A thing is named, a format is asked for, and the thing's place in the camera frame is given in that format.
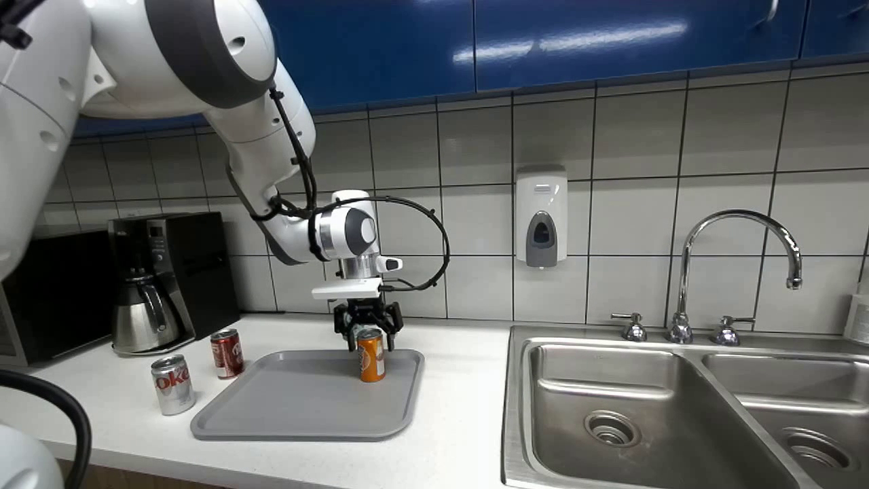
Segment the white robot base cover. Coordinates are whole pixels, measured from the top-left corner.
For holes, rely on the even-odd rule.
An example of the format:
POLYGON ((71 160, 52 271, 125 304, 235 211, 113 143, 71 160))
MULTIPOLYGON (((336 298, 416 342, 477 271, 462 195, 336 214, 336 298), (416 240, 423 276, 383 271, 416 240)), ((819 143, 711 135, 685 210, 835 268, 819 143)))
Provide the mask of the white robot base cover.
POLYGON ((74 430, 74 461, 62 469, 41 438, 0 423, 0 489, 81 489, 91 454, 91 423, 81 403, 66 388, 15 369, 0 369, 0 386, 55 404, 74 430))

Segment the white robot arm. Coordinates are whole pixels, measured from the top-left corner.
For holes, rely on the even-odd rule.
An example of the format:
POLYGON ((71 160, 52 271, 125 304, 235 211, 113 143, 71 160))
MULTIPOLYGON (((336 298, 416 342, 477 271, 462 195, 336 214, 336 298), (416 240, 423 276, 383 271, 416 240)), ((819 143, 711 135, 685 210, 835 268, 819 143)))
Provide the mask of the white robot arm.
POLYGON ((229 149, 229 177, 286 264, 340 261, 315 293, 334 331, 402 329, 383 298, 397 265, 378 251, 363 191, 288 203, 279 185, 310 177, 315 122, 276 56, 258 0, 0 0, 0 276, 32 240, 76 122, 204 117, 229 149))

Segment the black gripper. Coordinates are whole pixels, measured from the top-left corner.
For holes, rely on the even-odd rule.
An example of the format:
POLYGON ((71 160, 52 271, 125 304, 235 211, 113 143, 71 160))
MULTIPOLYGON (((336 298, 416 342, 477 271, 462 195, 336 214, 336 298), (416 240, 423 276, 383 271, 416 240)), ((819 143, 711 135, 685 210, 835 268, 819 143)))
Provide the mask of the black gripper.
POLYGON ((405 325, 402 308, 383 298, 351 298, 334 308, 334 331, 344 339, 348 350, 356 352, 356 325, 378 325, 386 333, 389 350, 397 347, 397 333, 405 325))

